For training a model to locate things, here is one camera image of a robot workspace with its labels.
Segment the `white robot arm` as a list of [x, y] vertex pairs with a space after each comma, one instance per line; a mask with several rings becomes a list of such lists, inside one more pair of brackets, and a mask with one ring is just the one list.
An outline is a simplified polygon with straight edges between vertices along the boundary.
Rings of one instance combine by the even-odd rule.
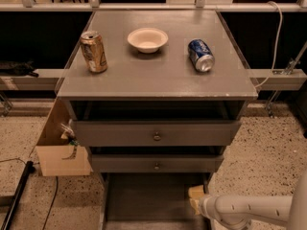
[[202, 185], [191, 187], [188, 195], [196, 215], [216, 220], [227, 230], [251, 230], [253, 220], [307, 230], [307, 172], [292, 196], [211, 195]]

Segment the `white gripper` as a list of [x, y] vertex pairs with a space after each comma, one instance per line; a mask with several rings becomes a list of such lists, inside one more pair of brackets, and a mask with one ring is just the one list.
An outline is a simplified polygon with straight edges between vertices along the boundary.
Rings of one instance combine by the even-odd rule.
[[188, 195], [190, 197], [191, 207], [194, 209], [196, 215], [201, 213], [208, 219], [218, 218], [219, 214], [215, 206], [217, 198], [212, 195], [205, 195], [202, 185], [190, 187]]

